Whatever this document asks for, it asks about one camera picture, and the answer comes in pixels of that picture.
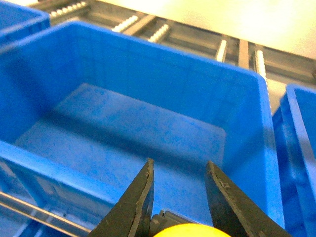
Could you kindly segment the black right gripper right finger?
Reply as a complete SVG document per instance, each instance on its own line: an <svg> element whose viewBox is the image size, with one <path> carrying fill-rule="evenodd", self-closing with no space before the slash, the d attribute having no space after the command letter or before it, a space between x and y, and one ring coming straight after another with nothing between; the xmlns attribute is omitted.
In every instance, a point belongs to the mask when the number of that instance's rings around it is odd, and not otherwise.
<svg viewBox="0 0 316 237"><path fill-rule="evenodd" d="M232 237L291 236L212 161L207 162L204 181L215 228Z"/></svg>

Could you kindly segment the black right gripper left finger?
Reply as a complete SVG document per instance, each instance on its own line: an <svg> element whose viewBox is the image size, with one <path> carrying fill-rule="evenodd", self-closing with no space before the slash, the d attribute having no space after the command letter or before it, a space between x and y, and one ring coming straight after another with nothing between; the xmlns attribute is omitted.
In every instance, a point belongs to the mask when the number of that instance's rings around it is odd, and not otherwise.
<svg viewBox="0 0 316 237"><path fill-rule="evenodd" d="M119 201L89 237L148 237L154 202L154 161L149 158Z"/></svg>

